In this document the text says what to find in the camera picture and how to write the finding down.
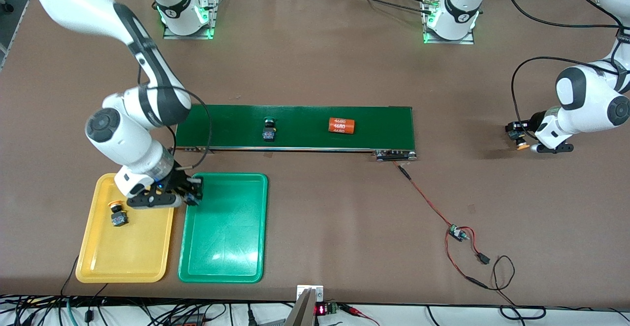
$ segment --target green tray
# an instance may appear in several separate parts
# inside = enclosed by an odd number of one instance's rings
[[[256,283],[263,276],[267,177],[261,173],[196,173],[203,199],[186,208],[180,280]]]
[[[411,107],[247,106],[209,104],[213,150],[414,151]],[[265,117],[276,120],[276,139],[263,140]],[[354,134],[331,133],[331,117],[353,119]],[[208,142],[208,118],[194,104],[187,119],[177,125],[177,146],[203,149]]]

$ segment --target orange label with numbers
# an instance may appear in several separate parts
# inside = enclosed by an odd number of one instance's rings
[[[354,120],[343,118],[331,118],[328,120],[328,131],[331,133],[354,133]]]

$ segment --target brown table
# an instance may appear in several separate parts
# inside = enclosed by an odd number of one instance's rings
[[[451,221],[475,228],[483,252],[511,256],[517,274],[506,293],[516,303],[630,306],[630,126],[577,135],[574,153],[557,156],[514,151],[503,129],[515,119],[509,84],[521,61],[600,59],[614,30],[539,25],[508,0],[486,0],[476,45],[423,45],[418,14],[365,0],[227,0],[215,40],[165,41],[151,0],[119,1],[207,102],[413,106],[419,160],[407,171]],[[519,1],[544,19],[608,21],[582,0]],[[524,117],[557,104],[554,80],[565,66],[522,70]],[[123,44],[62,29],[31,1],[0,75],[0,293],[59,292],[95,182],[118,169],[85,138],[85,120],[104,97],[134,86],[136,71]],[[156,135],[170,144],[167,131]],[[181,283],[178,209],[166,276],[103,294],[291,300],[297,284],[311,283],[349,302],[504,303],[457,274],[444,254],[444,223],[391,163],[232,152],[209,157],[200,171],[268,175],[261,282]],[[490,282],[491,267],[468,243],[451,246],[466,273]],[[100,287],[72,277],[66,292]]]

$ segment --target white surface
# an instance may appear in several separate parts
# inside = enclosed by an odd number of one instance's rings
[[[365,315],[372,317],[381,326],[432,326],[433,323],[428,317],[425,306],[400,306],[400,305],[360,305],[354,304],[358,310]],[[96,308],[94,311],[94,321],[92,326],[104,326]],[[109,326],[146,326],[150,320],[140,308],[133,306],[104,306],[101,307],[103,316]],[[166,306],[149,307],[151,314],[155,317],[170,310]],[[218,315],[223,306],[213,305],[207,313],[207,317]],[[252,310],[256,321],[259,324],[285,319],[291,311],[283,304],[252,304]],[[72,310],[79,326],[84,326],[83,315],[86,308],[76,308]],[[431,311],[435,319],[441,326],[517,326],[516,321],[504,319],[497,308],[464,308],[459,306],[431,306]],[[523,316],[532,316],[536,312],[521,310]],[[234,304],[232,306],[232,316],[235,326],[247,326],[247,305]],[[65,308],[62,310],[63,324],[70,325]],[[13,324],[13,313],[0,315],[0,325]],[[33,324],[36,324],[40,317],[36,317]],[[333,315],[319,317],[321,326],[328,326],[337,322],[343,322],[342,326],[375,326],[370,320],[360,319],[350,316],[344,312]],[[57,326],[56,310],[50,312],[43,322],[43,326]],[[571,310],[547,310],[547,316],[541,320],[528,320],[527,326],[627,326],[628,322],[615,312],[590,312]],[[229,307],[225,314],[216,320],[208,322],[205,326],[230,326]]]

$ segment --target yellow plastic bin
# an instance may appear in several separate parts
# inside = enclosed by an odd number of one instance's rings
[[[133,209],[123,204],[129,223],[112,224],[113,200],[126,198],[114,173],[99,178],[92,198],[75,275],[83,283],[152,283],[166,272],[174,208]]]

